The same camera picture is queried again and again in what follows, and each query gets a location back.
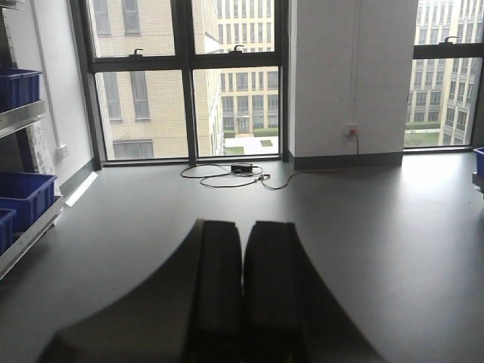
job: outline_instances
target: glass pane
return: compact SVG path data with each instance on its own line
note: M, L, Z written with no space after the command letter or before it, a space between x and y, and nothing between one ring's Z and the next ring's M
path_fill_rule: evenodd
M274 0L192 0L197 54L274 51Z
M277 67L194 71L201 157L278 154L278 74Z
M187 157L180 70L96 74L108 160Z
M170 0L88 0L96 57L174 55Z
M419 0L415 44L439 44L448 36L459 37L453 43L479 43L483 17L481 0Z
M481 58L414 60L405 147L470 143L481 63Z

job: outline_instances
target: white wall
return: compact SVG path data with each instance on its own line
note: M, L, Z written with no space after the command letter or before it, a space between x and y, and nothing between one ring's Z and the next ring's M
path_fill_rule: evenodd
M69 156L59 160L55 153L56 140L53 117L48 109L42 121L44 138L48 143L58 181L62 185L92 158L87 116L79 78L76 51L70 27L67 0L35 0L45 68L42 67L41 47L30 2L22 11L7 11L8 24L19 68L41 70L41 98L48 100L45 88L47 76L57 124L59 142L66 144Z
M295 157L355 154L347 123L362 154L403 150L416 11L409 0L298 2Z

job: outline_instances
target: electrical outlet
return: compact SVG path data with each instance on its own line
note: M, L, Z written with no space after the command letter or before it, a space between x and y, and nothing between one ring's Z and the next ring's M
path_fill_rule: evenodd
M55 152L57 153L57 157L59 158L59 160L64 160L69 156L67 145L57 146L55 148Z
M358 125L356 125L355 123L349 123L346 125L346 129L345 129L345 135L346 136L351 136L352 133L351 133L351 130L358 130Z

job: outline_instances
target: window handle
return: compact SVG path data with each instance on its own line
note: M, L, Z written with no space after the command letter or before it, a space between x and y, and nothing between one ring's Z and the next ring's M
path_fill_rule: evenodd
M242 44L237 44L234 46L234 50L233 51L229 51L229 53L242 53L242 51L239 51L238 48L239 47L243 47Z
M130 57L143 57L143 54L139 54L138 51L143 51L143 49L142 48L136 48L135 53L130 54L129 56Z
M454 44L453 42L450 42L449 39L450 38L456 38L456 39L459 39L460 36L448 36L447 38L444 39L443 42L440 42L439 44L442 45L442 44Z

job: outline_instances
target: power adapter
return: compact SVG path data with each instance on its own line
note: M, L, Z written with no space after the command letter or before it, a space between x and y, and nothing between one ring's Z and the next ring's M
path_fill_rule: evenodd
M252 172L253 165L249 163L232 163L230 167L234 174L240 174L242 172Z

